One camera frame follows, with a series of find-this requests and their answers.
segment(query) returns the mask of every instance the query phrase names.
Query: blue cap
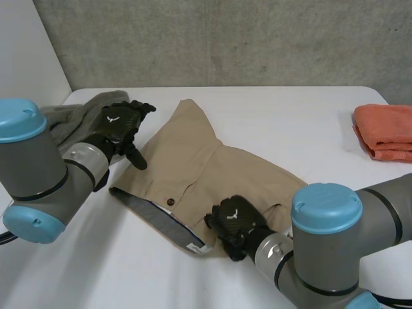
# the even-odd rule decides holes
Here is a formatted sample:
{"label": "blue cap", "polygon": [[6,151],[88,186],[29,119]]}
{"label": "blue cap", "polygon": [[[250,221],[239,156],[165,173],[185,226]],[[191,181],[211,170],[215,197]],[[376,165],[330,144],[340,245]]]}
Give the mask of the blue cap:
{"label": "blue cap", "polygon": [[293,224],[310,234],[342,232],[362,217],[362,202],[355,191],[336,183],[314,183],[292,199]]}
{"label": "blue cap", "polygon": [[345,309],[381,309],[380,303],[374,298],[371,292],[364,292],[345,306]]}
{"label": "blue cap", "polygon": [[0,144],[20,142],[47,128],[46,117],[25,98],[0,98]]}
{"label": "blue cap", "polygon": [[11,233],[32,243],[52,243],[66,229],[63,222],[43,211],[16,205],[7,208],[3,223]]}

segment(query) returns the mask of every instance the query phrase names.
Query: black cable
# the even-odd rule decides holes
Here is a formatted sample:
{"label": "black cable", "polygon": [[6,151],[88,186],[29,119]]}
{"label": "black cable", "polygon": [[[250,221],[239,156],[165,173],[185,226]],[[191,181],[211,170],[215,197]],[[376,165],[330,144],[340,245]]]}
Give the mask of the black cable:
{"label": "black cable", "polygon": [[394,308],[394,309],[410,309],[410,308],[412,308],[412,307],[405,307],[405,306],[397,306],[395,304],[384,304],[384,305],[386,305],[388,307],[391,307],[391,308]]}
{"label": "black cable", "polygon": [[374,298],[381,304],[385,304],[391,308],[412,308],[412,299],[397,299],[397,298],[390,298],[381,295],[377,295],[372,293]]}
{"label": "black cable", "polygon": [[18,237],[16,235],[13,235],[11,232],[5,232],[3,234],[0,234],[0,246],[5,245]]}

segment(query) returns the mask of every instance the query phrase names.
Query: white wall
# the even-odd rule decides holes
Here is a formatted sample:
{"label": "white wall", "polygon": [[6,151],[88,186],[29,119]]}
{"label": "white wall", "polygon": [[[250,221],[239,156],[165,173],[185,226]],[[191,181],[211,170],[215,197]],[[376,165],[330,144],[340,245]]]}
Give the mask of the white wall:
{"label": "white wall", "polygon": [[71,93],[32,0],[0,0],[0,97],[62,104]]}

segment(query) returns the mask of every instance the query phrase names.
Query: white table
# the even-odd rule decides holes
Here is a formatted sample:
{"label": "white table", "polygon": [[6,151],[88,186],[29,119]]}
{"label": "white table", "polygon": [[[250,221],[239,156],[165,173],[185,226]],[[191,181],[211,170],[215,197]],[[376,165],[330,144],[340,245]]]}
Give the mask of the white table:
{"label": "white table", "polygon": [[[109,89],[82,89],[65,104],[85,103]],[[360,189],[412,172],[412,165],[370,160],[352,131],[359,105],[386,104],[363,87],[129,88],[154,104],[137,135],[143,146],[179,100],[192,98],[223,143],[259,155],[308,183]],[[112,167],[111,183],[126,168]],[[9,197],[1,193],[0,201]],[[366,257],[361,286],[410,298],[411,242]],[[203,259],[175,248],[112,198],[92,194],[51,245],[22,240],[0,247],[0,308],[192,309],[294,308],[256,272],[250,259]]]}

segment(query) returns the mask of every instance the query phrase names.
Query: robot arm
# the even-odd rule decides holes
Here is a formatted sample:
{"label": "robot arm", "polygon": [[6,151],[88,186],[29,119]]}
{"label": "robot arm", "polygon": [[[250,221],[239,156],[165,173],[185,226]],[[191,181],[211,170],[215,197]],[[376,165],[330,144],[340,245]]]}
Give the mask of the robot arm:
{"label": "robot arm", "polygon": [[0,100],[0,182],[13,198],[5,227],[34,243],[55,241],[91,192],[105,186],[114,155],[147,167],[133,139],[154,110],[137,101],[105,107],[94,132],[61,156],[33,102]]}
{"label": "robot arm", "polygon": [[[376,298],[411,305],[360,288],[359,261],[411,239],[412,174],[356,192],[334,183],[301,189],[292,201],[293,241],[265,222],[254,227],[250,207],[234,197],[215,206],[205,221],[233,260],[249,255],[298,308],[380,308]],[[226,212],[236,209],[238,218],[228,220]]]}

